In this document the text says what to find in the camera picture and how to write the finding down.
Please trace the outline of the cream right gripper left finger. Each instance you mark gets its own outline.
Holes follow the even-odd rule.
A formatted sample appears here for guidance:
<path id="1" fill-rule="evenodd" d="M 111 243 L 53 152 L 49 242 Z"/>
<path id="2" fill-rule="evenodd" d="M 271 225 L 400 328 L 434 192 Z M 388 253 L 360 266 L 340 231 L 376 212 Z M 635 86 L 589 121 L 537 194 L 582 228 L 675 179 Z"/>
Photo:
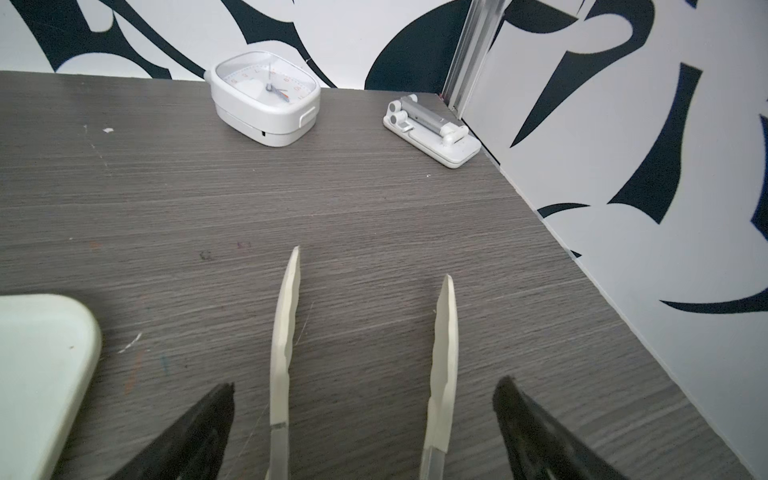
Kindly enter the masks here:
<path id="1" fill-rule="evenodd" d="M 301 249 L 295 246 L 283 275 L 273 322 L 270 355 L 270 456 L 266 479 L 289 479 L 290 364 L 301 283 Z"/>

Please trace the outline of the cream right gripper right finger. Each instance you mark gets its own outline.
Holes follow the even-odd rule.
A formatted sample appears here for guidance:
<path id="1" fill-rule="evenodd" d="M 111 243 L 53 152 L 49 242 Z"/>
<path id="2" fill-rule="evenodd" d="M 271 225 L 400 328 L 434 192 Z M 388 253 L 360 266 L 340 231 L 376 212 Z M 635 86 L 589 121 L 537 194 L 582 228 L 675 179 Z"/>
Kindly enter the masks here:
<path id="1" fill-rule="evenodd" d="M 430 397 L 420 479 L 442 479 L 449 451 L 459 363 L 458 309 L 454 282 L 445 275 L 435 309 Z"/>

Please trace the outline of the white square analog clock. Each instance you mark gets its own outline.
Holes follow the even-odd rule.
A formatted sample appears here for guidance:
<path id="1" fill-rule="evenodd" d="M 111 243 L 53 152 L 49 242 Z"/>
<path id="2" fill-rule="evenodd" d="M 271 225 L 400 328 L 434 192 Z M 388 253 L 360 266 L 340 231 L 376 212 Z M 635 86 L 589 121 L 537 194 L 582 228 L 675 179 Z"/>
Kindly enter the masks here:
<path id="1" fill-rule="evenodd" d="M 321 86 L 274 53 L 239 54 L 206 70 L 204 80 L 219 118 L 262 145 L 289 146 L 318 119 Z"/>

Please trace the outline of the white plastic tray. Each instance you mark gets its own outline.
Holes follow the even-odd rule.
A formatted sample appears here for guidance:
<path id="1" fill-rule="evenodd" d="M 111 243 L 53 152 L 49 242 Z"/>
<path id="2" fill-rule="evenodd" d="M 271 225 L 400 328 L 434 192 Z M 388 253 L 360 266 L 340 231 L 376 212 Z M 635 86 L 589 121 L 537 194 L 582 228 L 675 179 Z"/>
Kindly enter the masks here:
<path id="1" fill-rule="evenodd" d="M 1 477 L 48 479 L 102 346 L 82 303 L 55 294 L 1 297 Z"/>

